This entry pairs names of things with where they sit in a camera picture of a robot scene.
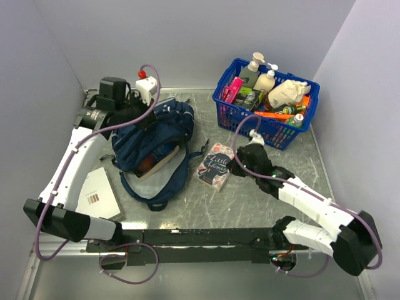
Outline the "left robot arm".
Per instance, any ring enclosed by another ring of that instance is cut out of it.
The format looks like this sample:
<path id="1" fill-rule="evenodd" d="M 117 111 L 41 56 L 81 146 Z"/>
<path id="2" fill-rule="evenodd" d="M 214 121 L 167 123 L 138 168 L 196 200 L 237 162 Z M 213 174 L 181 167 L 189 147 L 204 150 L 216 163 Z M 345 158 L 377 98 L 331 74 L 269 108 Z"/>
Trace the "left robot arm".
<path id="1" fill-rule="evenodd" d="M 23 211 L 36 226 L 35 238 L 52 234 L 67 241 L 100 239 L 109 251 L 124 242 L 120 223 L 77 212 L 79 195 L 93 161 L 113 130 L 128 125 L 144 127 L 155 119 L 159 98 L 157 76 L 135 83 L 137 94 L 127 92 L 129 83 L 117 77 L 104 77 L 98 94 L 82 107 L 74 122 L 71 138 L 59 166 L 37 199 L 27 199 Z"/>

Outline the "white notebook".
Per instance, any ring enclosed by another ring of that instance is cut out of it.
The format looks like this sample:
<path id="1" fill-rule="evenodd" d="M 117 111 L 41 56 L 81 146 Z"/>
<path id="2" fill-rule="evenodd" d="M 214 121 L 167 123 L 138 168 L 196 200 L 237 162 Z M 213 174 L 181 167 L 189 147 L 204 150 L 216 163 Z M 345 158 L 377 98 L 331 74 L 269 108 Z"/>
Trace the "white notebook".
<path id="1" fill-rule="evenodd" d="M 79 195 L 76 212 L 112 221 L 124 216 L 103 167 L 88 173 Z"/>

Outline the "pink box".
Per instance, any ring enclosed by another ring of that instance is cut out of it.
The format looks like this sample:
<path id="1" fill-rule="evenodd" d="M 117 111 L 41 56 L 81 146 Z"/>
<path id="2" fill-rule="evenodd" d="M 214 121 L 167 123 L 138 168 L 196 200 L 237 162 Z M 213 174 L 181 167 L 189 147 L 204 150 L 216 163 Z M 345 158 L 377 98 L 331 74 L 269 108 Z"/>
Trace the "pink box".
<path id="1" fill-rule="evenodd" d="M 230 86 L 224 87 L 222 100 L 226 103 L 232 104 L 237 93 L 242 88 L 243 83 L 244 81 L 241 78 L 235 77 Z"/>

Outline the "Little Women floral book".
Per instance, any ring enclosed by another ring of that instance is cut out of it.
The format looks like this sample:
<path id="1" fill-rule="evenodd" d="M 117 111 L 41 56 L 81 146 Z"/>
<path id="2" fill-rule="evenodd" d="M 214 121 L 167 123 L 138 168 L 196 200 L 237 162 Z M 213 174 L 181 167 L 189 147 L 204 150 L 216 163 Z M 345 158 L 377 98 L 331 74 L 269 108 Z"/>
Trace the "Little Women floral book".
<path id="1" fill-rule="evenodd" d="M 229 146 L 217 142 L 195 170 L 194 177 L 220 191 L 230 175 L 228 164 L 233 158 L 234 151 Z"/>

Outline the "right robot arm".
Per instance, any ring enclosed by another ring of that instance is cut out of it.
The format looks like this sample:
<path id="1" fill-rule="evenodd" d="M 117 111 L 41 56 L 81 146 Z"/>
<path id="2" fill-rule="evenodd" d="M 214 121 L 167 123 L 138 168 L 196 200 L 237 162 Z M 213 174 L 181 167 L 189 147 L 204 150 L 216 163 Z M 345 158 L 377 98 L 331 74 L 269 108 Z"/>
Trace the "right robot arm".
<path id="1" fill-rule="evenodd" d="M 252 176 L 263 192 L 304 213 L 315 225 L 285 217 L 276 223 L 273 242 L 280 249 L 300 245 L 332 257 L 350 275 L 376 269 L 383 261 L 373 217 L 338 206 L 304 184 L 291 171 L 272 164 L 264 147 L 249 143 L 235 151 L 230 163 L 237 176 Z"/>

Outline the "navy blue student backpack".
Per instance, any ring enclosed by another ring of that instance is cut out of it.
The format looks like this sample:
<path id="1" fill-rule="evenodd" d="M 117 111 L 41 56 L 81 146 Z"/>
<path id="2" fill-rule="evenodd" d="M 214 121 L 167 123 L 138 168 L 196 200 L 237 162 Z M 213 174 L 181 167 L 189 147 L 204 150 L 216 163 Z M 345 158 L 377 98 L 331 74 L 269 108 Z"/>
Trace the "navy blue student backpack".
<path id="1" fill-rule="evenodd" d="M 194 109 L 171 97 L 154 108 L 156 122 L 146 129 L 135 125 L 111 134 L 112 164 L 123 188 L 154 212 L 162 211 L 185 186 L 189 161 L 207 148 L 189 150 Z"/>

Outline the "green drink bottle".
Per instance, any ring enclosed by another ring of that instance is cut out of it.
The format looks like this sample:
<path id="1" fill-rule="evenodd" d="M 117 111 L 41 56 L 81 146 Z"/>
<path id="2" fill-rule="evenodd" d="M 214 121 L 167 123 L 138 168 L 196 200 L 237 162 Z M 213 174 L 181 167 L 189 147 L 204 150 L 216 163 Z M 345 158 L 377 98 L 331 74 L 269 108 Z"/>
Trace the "green drink bottle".
<path id="1" fill-rule="evenodd" d="M 287 119 L 285 123 L 295 128 L 301 128 L 303 125 L 303 121 L 304 121 L 304 115 L 296 114 Z"/>

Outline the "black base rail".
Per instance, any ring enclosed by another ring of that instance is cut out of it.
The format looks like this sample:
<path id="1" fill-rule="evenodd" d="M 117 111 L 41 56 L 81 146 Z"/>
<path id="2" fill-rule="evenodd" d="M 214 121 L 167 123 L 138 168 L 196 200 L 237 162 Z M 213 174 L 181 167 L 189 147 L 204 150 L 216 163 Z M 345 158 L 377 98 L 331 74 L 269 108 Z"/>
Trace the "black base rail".
<path id="1" fill-rule="evenodd" d="M 110 242 L 88 242 L 88 253 L 123 254 L 128 266 L 159 262 L 216 263 L 250 261 L 270 262 L 270 255 L 290 250 L 291 244 L 270 227 L 224 229 L 131 229 L 122 234 L 120 246 Z"/>

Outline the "Jane Eyre blue book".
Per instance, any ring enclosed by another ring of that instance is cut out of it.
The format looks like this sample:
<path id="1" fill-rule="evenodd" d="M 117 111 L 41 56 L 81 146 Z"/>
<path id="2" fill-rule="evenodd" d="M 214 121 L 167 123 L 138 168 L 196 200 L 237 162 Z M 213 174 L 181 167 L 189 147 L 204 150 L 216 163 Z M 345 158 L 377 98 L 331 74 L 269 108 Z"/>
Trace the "Jane Eyre blue book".
<path id="1" fill-rule="evenodd" d="M 133 173 L 140 181 L 144 181 L 168 163 L 179 150 L 177 142 L 162 144 L 147 154 Z"/>

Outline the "black green box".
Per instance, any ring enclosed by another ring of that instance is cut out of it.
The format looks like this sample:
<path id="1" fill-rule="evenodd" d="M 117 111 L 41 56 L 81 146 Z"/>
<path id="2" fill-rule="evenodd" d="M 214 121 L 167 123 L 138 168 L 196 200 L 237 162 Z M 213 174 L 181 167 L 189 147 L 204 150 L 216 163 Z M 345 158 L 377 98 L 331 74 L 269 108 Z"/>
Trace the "black green box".
<path id="1" fill-rule="evenodd" d="M 254 112 L 262 103 L 263 93 L 257 89 L 242 87 L 236 94 L 234 105 Z"/>

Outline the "grey-green pump bottle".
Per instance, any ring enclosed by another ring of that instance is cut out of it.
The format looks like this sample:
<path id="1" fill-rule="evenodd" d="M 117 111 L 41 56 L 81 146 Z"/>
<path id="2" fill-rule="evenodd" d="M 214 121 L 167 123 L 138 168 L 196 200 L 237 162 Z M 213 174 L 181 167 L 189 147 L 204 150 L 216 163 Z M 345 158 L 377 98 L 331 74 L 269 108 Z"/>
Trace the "grey-green pump bottle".
<path id="1" fill-rule="evenodd" d="M 243 88 L 253 88 L 258 80 L 258 71 L 260 64 L 265 63 L 264 55 L 260 52 L 254 52 L 250 63 L 241 69 L 239 79 L 243 81 Z"/>

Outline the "cream pump bottle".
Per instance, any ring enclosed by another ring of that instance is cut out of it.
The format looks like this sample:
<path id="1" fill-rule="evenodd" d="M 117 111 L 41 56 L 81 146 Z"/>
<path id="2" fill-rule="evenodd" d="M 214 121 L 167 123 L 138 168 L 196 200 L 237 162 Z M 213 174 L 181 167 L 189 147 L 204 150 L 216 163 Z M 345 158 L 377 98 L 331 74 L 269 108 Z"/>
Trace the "cream pump bottle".
<path id="1" fill-rule="evenodd" d="M 253 89 L 261 91 L 264 95 L 267 95 L 275 86 L 275 72 L 279 69 L 278 65 L 268 63 L 270 70 L 267 73 L 262 73 Z"/>

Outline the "dark glass bottle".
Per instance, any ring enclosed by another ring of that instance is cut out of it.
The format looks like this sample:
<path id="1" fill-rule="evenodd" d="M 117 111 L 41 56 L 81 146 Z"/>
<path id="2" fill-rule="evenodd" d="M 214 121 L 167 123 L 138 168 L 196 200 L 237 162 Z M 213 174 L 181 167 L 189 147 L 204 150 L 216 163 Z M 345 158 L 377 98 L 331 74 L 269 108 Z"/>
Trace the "dark glass bottle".
<path id="1" fill-rule="evenodd" d="M 306 111 L 307 106 L 304 104 L 296 106 L 281 106 L 269 110 L 270 113 L 276 114 L 302 114 Z"/>

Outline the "beige cloth bag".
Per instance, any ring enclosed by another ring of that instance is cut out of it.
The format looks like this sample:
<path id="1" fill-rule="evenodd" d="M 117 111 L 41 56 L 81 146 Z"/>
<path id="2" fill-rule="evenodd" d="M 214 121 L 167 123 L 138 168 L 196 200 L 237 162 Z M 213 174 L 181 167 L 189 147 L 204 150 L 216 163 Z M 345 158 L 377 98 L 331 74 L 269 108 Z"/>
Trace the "beige cloth bag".
<path id="1" fill-rule="evenodd" d="M 269 92 L 267 101 L 272 108 L 283 105 L 295 106 L 310 90 L 311 86 L 306 81 L 286 80 Z"/>

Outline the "blue plastic basket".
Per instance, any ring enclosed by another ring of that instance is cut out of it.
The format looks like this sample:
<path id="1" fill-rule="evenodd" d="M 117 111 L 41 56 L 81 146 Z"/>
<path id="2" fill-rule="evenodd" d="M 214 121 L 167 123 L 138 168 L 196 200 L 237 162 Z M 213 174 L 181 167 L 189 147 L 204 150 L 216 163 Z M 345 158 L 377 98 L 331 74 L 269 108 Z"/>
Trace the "blue plastic basket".
<path id="1" fill-rule="evenodd" d="M 253 114 L 251 111 L 223 101 L 224 88 L 230 86 L 233 79 L 239 76 L 241 70 L 248 64 L 249 61 L 247 60 L 241 58 L 234 59 L 219 79 L 217 87 L 212 95 L 216 103 L 217 124 L 220 128 L 227 129 L 228 131 L 234 132 L 239 123 L 246 116 Z M 305 133 L 309 130 L 319 102 L 320 85 L 314 81 L 305 80 L 291 73 L 284 74 L 279 71 L 276 72 L 275 78 L 276 84 L 281 84 L 287 80 L 295 80 L 301 82 L 306 81 L 311 87 L 310 92 L 307 94 L 309 102 L 307 110 L 304 113 L 304 121 L 301 127 L 293 127 L 284 122 L 266 117 L 262 117 L 259 121 L 254 117 L 241 126 L 239 134 L 247 136 L 251 129 L 257 129 L 257 132 L 264 138 L 265 144 L 279 150 L 285 150 L 298 134 Z"/>

